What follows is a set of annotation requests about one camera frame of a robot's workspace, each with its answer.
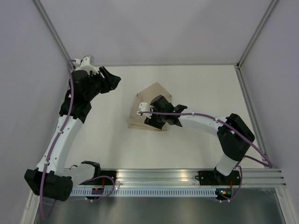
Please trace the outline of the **beige cloth napkin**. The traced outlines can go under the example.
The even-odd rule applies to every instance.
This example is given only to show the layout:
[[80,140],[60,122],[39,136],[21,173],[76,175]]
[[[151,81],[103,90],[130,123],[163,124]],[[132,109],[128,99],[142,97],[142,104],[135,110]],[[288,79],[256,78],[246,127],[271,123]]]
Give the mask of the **beige cloth napkin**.
[[168,130],[168,125],[164,125],[162,130],[159,130],[157,128],[144,124],[146,116],[137,115],[137,109],[141,102],[150,103],[155,97],[159,95],[164,96],[170,103],[172,102],[172,95],[158,82],[137,93],[135,102],[130,112],[130,116],[128,118],[128,128],[156,132]]

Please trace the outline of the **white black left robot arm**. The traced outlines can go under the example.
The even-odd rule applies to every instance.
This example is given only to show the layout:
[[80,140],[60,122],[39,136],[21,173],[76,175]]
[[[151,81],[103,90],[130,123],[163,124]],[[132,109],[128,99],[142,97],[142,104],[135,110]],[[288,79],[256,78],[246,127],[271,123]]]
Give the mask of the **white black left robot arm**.
[[83,161],[76,168],[64,169],[73,142],[82,128],[92,106],[91,101],[98,95],[117,88],[121,78],[111,74],[105,67],[95,72],[83,69],[70,74],[69,90],[59,111],[56,131],[35,169],[28,169],[25,181],[33,193],[40,197],[66,201],[74,187],[90,182],[101,182],[100,164]]

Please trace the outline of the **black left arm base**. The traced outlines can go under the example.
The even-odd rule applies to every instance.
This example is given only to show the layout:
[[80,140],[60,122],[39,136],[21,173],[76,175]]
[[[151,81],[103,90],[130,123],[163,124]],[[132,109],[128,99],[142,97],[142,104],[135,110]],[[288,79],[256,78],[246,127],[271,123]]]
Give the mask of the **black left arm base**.
[[[116,175],[117,175],[116,170],[103,170],[100,172],[100,176],[108,176],[113,181],[116,181]],[[96,185],[96,186],[100,186],[101,188],[103,188],[105,186],[112,186],[113,182],[107,177],[101,177],[101,178],[97,178],[96,180],[93,180],[93,181],[83,182],[79,185],[87,185],[87,186],[88,185]]]

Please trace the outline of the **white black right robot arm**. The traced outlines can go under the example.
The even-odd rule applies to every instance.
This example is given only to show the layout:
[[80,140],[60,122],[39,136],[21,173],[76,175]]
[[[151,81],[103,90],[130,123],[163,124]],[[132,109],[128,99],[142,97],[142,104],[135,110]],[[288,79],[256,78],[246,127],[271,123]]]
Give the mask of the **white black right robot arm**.
[[196,113],[185,105],[173,106],[164,96],[155,97],[150,103],[141,102],[137,115],[145,115],[144,123],[162,129],[165,124],[193,128],[218,138],[223,155],[213,170],[217,184],[225,184],[234,168],[243,160],[255,136],[237,114],[213,117]]

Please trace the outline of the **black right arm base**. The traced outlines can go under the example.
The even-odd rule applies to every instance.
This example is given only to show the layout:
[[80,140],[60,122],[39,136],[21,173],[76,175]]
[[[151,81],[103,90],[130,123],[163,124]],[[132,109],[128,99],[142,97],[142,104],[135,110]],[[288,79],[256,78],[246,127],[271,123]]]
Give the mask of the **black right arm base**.
[[200,170],[194,177],[200,186],[238,186],[241,183],[239,171],[233,170],[228,176],[224,176],[216,170]]

